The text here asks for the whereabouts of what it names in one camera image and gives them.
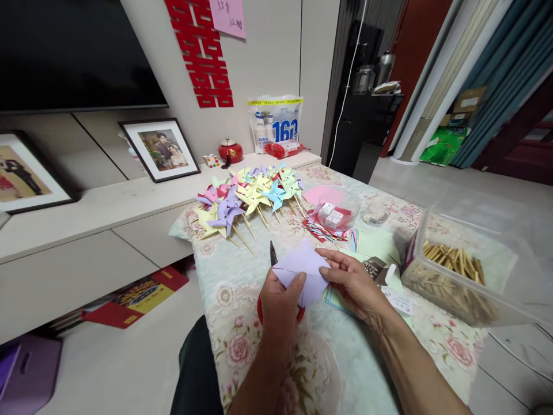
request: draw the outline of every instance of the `picture frame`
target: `picture frame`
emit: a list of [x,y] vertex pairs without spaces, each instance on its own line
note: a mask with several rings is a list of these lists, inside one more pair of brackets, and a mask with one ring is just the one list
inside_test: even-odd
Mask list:
[[176,118],[119,122],[154,183],[200,173]]
[[9,214],[80,199],[21,130],[0,130],[0,210]]

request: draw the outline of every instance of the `pink paper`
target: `pink paper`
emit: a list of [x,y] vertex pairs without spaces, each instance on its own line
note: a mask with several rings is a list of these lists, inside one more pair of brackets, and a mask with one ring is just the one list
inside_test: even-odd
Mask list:
[[300,272],[307,274],[305,286],[298,299],[300,307],[307,307],[323,294],[328,282],[321,276],[319,267],[328,264],[307,240],[292,248],[286,257],[281,259],[272,269],[281,283],[288,288],[295,276]]
[[209,6],[215,30],[246,38],[242,0],[209,0]]
[[328,199],[328,202],[336,206],[339,206],[346,197],[345,193],[327,186],[317,186],[304,193],[307,201],[313,205],[317,205],[319,203],[319,199],[322,195]]

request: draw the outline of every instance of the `red box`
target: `red box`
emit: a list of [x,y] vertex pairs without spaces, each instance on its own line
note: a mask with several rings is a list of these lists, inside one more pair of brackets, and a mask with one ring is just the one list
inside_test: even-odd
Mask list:
[[83,320],[126,329],[188,282],[171,266],[141,278],[115,300],[81,311]]

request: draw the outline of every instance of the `hand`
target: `hand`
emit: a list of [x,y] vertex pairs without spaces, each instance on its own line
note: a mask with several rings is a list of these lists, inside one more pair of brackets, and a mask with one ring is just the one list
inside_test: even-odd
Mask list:
[[401,320],[361,262],[338,251],[324,248],[315,251],[326,257],[331,267],[319,268],[322,276],[332,283],[332,287],[340,292],[359,318],[377,334],[382,334],[383,325],[387,322]]
[[267,273],[261,289],[263,308],[262,340],[277,344],[291,357],[298,337],[298,299],[305,285],[305,273],[296,275],[288,289],[282,285],[272,269]]

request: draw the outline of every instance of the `floral tablecloth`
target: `floral tablecloth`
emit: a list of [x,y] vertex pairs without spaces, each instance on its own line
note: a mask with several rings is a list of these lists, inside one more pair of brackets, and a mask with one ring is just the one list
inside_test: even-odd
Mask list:
[[[307,188],[320,184],[342,187],[360,205],[381,203],[392,214],[385,223],[394,234],[400,252],[416,231],[422,208],[396,196],[346,177],[322,165],[298,170]],[[263,332],[257,318],[257,297],[270,267],[269,242],[284,256],[300,241],[313,247],[347,248],[348,242],[321,243],[301,226],[301,218],[283,207],[282,224],[266,213],[270,231],[260,217],[250,219],[254,240],[245,224],[237,229],[246,246],[237,248],[221,235],[200,239],[203,228],[192,208],[186,209],[171,228],[170,235],[192,242],[203,306],[225,411],[244,380],[255,357]],[[357,218],[355,227],[371,228]],[[468,403],[478,357],[486,331],[473,329],[434,304],[406,289],[418,304],[412,318],[415,335],[428,350],[445,379]],[[321,298],[306,310],[289,374],[280,391],[282,414],[370,414],[400,413],[392,395],[391,379],[381,356],[372,344],[366,326]]]

